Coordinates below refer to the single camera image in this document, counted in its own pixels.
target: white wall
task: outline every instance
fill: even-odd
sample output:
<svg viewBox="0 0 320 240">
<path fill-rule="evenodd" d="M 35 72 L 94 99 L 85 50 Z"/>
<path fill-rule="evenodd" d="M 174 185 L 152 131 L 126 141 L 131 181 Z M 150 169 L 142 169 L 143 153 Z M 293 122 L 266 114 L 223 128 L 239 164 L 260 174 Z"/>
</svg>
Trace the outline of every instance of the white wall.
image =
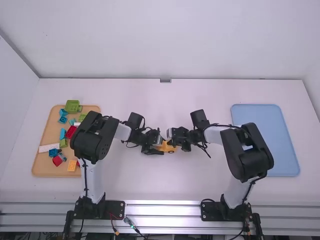
<svg viewBox="0 0 320 240">
<path fill-rule="evenodd" d="M 0 29 L 45 78 L 297 78 L 320 116 L 319 13 L 318 0 L 10 0 Z"/>
<path fill-rule="evenodd" d="M 39 78 L 0 36 L 0 178 L 38 81 Z"/>
</svg>

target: white block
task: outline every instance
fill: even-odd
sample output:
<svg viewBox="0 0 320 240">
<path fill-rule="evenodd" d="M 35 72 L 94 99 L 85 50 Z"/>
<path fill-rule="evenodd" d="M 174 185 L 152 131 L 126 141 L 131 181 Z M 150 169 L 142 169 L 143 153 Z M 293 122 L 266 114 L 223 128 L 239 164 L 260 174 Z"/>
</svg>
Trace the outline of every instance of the white block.
<svg viewBox="0 0 320 240">
<path fill-rule="evenodd" d="M 39 153 L 49 152 L 51 149 L 60 149 L 60 143 L 53 143 L 49 145 L 39 146 Z"/>
</svg>

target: red block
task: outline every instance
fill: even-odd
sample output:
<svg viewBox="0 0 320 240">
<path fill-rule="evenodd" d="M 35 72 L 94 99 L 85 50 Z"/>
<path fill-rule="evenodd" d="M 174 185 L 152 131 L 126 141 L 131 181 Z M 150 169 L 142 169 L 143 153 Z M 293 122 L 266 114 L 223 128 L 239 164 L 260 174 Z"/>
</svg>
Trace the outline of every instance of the red block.
<svg viewBox="0 0 320 240">
<path fill-rule="evenodd" d="M 65 134 L 65 137 L 67 139 L 71 139 L 72 138 L 72 135 L 75 133 L 75 131 L 77 130 L 77 127 L 75 126 L 70 126 L 70 128 L 68 129 L 68 131 L 66 132 Z"/>
<path fill-rule="evenodd" d="M 52 159 L 53 164 L 58 167 L 62 163 L 62 159 L 59 156 L 55 156 Z"/>
</svg>

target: blue block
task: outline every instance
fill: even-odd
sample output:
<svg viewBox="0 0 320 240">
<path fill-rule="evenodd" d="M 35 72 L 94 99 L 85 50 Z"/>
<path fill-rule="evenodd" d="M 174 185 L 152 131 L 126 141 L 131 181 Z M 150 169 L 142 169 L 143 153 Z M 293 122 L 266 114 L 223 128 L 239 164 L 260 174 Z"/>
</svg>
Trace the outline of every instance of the blue block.
<svg viewBox="0 0 320 240">
<path fill-rule="evenodd" d="M 66 131 L 64 128 L 61 128 L 59 140 L 62 140 L 62 139 L 65 138 L 66 132 L 67 132 L 67 131 Z"/>
<path fill-rule="evenodd" d="M 54 158 L 57 155 L 58 155 L 58 149 L 54 148 L 49 150 L 49 157 Z"/>
<path fill-rule="evenodd" d="M 75 118 L 69 120 L 70 126 L 73 126 L 76 122 L 77 120 Z"/>
<path fill-rule="evenodd" d="M 67 122 L 68 118 L 66 118 L 65 116 L 61 116 L 60 119 L 58 120 L 59 123 L 61 124 L 65 124 Z"/>
<path fill-rule="evenodd" d="M 68 115 L 68 112 L 66 111 L 66 110 L 64 110 L 63 108 L 61 108 L 60 109 L 60 111 L 59 111 L 59 114 L 60 114 L 60 116 L 67 116 Z"/>
<path fill-rule="evenodd" d="M 65 155 L 63 155 L 63 153 L 62 153 L 62 152 L 59 152 L 59 153 L 58 153 L 58 156 L 59 156 L 59 158 L 61 158 L 61 160 L 62 160 L 63 162 L 66 162 L 66 161 L 67 161 L 66 156 L 65 156 Z"/>
</svg>

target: metal frame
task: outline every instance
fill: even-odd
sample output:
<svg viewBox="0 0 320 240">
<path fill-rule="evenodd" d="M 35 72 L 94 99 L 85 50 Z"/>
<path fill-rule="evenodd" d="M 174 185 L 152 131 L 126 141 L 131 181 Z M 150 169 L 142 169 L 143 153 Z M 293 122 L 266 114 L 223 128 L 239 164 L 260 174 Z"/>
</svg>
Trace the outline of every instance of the metal frame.
<svg viewBox="0 0 320 240">
<path fill-rule="evenodd" d="M 240 222 L 203 222 L 199 201 L 126 200 L 125 214 L 143 234 L 235 235 Z M 74 202 L 0 202 L 0 232 L 62 232 Z M 320 236 L 320 204 L 252 204 L 259 213 L 265 235 Z M 120 233 L 135 232 L 123 221 L 114 221 Z M 80 230 L 74 220 L 71 231 Z M 113 233 L 110 220 L 85 220 L 84 233 Z"/>
</svg>

